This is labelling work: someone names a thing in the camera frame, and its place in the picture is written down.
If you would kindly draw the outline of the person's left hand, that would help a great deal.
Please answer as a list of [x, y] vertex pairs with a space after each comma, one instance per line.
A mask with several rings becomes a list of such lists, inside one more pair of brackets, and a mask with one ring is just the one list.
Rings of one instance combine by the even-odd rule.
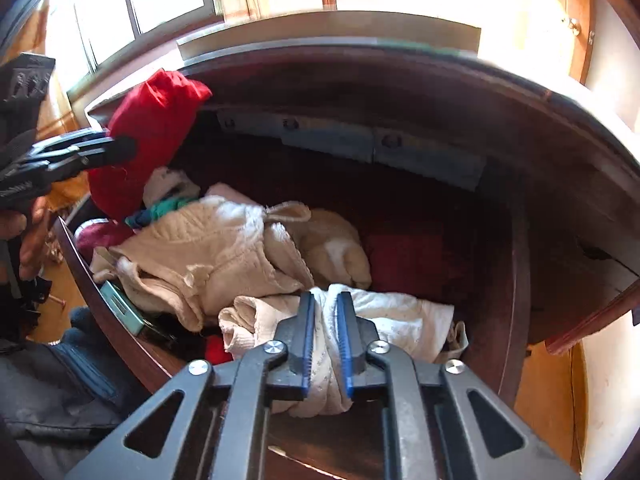
[[19, 211], [1, 211], [1, 239], [21, 237], [20, 279], [32, 280], [40, 271], [50, 230], [50, 210], [47, 199], [38, 197], [32, 204], [30, 219]]

